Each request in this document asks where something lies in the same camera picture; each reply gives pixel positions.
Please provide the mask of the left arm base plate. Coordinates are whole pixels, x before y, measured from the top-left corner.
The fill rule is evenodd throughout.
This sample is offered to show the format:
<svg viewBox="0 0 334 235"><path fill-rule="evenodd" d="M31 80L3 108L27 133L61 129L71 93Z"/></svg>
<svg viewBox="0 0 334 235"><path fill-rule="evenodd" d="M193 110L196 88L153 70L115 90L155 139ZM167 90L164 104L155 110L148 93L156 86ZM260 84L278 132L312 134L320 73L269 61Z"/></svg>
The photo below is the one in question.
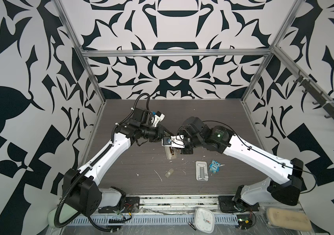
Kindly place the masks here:
<svg viewBox="0 0 334 235"><path fill-rule="evenodd" d="M99 213L128 213L133 212L139 209L140 197L137 196L126 196L120 199L120 202L117 206L114 207L102 207L99 208Z"/></svg>

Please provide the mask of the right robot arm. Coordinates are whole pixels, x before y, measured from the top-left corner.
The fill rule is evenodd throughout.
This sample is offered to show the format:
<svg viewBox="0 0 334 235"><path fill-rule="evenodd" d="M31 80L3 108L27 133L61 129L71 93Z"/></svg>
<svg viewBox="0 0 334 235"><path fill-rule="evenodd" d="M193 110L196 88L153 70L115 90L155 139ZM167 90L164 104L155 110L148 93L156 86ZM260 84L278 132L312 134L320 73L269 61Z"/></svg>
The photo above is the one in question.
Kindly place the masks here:
<svg viewBox="0 0 334 235"><path fill-rule="evenodd" d="M182 149L202 147L238 159L267 176L259 183L240 186L234 201L253 206L257 203L278 201L295 206L300 194L306 190L302 177L303 162L277 157L241 138L230 127L219 123L210 128L197 117L185 120L177 131Z"/></svg>

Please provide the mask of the remote battery cover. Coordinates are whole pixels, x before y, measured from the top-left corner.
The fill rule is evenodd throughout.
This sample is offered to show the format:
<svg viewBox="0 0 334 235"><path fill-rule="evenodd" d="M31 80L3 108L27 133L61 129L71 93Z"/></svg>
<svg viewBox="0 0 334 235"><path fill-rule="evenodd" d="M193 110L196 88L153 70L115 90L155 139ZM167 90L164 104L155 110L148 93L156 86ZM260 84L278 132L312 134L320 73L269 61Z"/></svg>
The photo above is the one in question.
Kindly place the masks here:
<svg viewBox="0 0 334 235"><path fill-rule="evenodd" d="M169 178L172 174L174 173L174 169L173 168L170 168L167 173L165 174L165 177L166 178Z"/></svg>

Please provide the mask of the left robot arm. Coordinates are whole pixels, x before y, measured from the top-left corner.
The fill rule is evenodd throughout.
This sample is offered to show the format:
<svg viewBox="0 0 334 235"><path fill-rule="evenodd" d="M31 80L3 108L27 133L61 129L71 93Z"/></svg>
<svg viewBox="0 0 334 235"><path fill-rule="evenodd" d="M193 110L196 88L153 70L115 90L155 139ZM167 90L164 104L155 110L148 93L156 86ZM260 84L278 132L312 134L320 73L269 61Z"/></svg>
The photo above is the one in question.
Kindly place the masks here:
<svg viewBox="0 0 334 235"><path fill-rule="evenodd" d="M121 154L140 138L160 142L172 133L160 123L161 112L132 108L125 120L116 123L107 144L79 169L69 169L64 175L63 195L57 208L48 215L49 226L62 228L77 216L91 216L101 207L119 207L125 193L115 187L100 191L99 185Z"/></svg>

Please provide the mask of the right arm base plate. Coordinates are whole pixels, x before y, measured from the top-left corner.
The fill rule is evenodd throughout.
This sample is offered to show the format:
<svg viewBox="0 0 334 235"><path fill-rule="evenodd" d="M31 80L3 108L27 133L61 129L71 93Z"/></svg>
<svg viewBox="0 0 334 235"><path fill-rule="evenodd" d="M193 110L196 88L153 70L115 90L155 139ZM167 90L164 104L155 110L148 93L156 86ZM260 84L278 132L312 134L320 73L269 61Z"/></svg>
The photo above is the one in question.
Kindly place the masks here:
<svg viewBox="0 0 334 235"><path fill-rule="evenodd" d="M244 211L244 207L241 204L238 204L233 198L233 196L222 195L218 197L218 204L221 212L237 213Z"/></svg>

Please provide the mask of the white remote control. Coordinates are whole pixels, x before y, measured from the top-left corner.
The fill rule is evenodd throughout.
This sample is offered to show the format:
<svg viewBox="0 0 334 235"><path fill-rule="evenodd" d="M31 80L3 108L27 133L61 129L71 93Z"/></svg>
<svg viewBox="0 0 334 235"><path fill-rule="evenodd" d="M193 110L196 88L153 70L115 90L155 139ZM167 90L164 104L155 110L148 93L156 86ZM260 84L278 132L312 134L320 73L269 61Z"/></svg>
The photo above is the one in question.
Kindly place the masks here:
<svg viewBox="0 0 334 235"><path fill-rule="evenodd" d="M166 146L165 150L166 150L166 156L168 160L171 161L171 160L176 159L176 153L175 153L174 148Z"/></svg>

